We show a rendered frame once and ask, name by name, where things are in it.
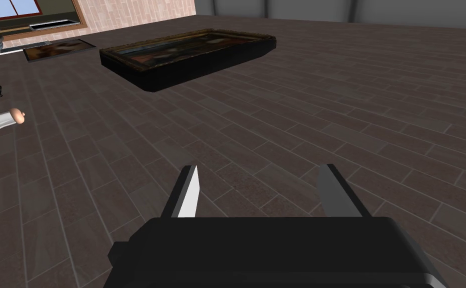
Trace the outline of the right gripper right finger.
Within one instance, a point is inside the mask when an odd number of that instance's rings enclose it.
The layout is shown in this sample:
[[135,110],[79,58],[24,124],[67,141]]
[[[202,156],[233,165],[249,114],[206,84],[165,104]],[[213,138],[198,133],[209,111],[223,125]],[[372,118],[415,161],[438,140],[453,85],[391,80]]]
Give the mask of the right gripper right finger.
[[334,164],[319,167],[317,189],[326,217],[371,217]]

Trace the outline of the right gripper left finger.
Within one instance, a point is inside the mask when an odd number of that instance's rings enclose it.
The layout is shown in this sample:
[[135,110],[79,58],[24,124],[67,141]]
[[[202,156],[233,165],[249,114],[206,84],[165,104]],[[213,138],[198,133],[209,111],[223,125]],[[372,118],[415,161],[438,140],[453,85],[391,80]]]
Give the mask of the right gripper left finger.
[[186,165],[162,211],[161,218],[194,218],[199,198],[199,176],[196,165]]

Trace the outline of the dark framed painting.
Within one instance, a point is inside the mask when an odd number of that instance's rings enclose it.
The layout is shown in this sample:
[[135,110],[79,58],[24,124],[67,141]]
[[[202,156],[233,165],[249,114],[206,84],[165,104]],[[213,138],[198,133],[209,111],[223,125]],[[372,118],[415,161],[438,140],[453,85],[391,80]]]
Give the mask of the dark framed painting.
[[269,34],[200,29],[99,51],[101,64],[146,92],[158,92],[260,58],[277,47]]

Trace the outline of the flat dark framed picture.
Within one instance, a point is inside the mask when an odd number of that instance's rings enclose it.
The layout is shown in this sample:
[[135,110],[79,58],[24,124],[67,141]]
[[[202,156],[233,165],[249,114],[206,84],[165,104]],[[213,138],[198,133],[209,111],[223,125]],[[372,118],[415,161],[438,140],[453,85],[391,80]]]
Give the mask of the flat dark framed picture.
[[59,56],[70,55],[95,49],[96,46],[81,39],[71,39],[47,45],[30,47],[22,52],[28,62],[52,59]]

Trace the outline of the window with red frame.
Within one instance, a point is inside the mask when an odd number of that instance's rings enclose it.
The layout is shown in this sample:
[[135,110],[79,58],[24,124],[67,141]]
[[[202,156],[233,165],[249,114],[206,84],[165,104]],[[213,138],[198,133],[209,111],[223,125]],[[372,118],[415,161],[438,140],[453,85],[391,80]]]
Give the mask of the window with red frame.
[[42,14],[37,0],[0,0],[0,21]]

